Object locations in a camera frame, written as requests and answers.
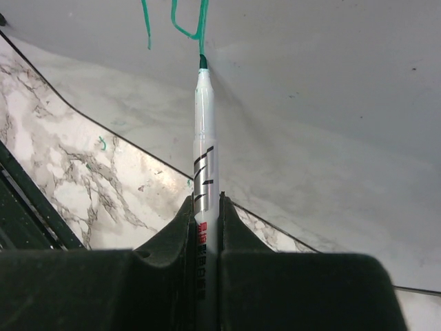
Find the white whiteboard black frame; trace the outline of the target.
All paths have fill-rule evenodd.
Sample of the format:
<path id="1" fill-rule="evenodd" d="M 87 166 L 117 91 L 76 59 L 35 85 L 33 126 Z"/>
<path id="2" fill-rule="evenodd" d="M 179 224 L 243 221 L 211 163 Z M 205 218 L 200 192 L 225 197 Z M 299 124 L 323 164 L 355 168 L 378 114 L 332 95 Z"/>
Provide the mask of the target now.
<path id="1" fill-rule="evenodd" d="M 224 191 L 311 247 L 440 290 L 439 1 L 2 1 L 74 108 L 193 173 L 199 34 Z"/>

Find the green whiteboard marker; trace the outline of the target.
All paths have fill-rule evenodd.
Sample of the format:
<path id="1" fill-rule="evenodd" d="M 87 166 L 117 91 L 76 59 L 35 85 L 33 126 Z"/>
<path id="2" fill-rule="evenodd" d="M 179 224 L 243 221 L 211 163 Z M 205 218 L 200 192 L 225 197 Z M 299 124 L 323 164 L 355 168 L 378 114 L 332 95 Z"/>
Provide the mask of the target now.
<path id="1" fill-rule="evenodd" d="M 194 95 L 194 220 L 196 222 L 196 329 L 218 329 L 219 174 L 214 89 L 206 56 L 199 60 Z"/>

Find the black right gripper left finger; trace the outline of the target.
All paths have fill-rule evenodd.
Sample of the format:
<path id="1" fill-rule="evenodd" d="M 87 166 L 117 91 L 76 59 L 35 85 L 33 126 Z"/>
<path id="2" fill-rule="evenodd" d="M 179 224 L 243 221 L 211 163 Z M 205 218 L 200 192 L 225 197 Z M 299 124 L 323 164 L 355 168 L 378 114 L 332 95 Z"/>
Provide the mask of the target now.
<path id="1" fill-rule="evenodd" d="M 2 330 L 193 330 L 192 200 L 135 250 L 1 254 Z"/>

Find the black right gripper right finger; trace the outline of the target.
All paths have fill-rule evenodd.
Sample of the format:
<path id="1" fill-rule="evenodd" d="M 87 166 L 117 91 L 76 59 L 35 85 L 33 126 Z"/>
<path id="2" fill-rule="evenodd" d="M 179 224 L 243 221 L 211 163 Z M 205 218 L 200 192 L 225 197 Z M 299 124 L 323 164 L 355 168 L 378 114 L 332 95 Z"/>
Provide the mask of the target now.
<path id="1" fill-rule="evenodd" d="M 405 330 L 387 271 L 365 254 L 274 252 L 220 197 L 222 330 Z"/>

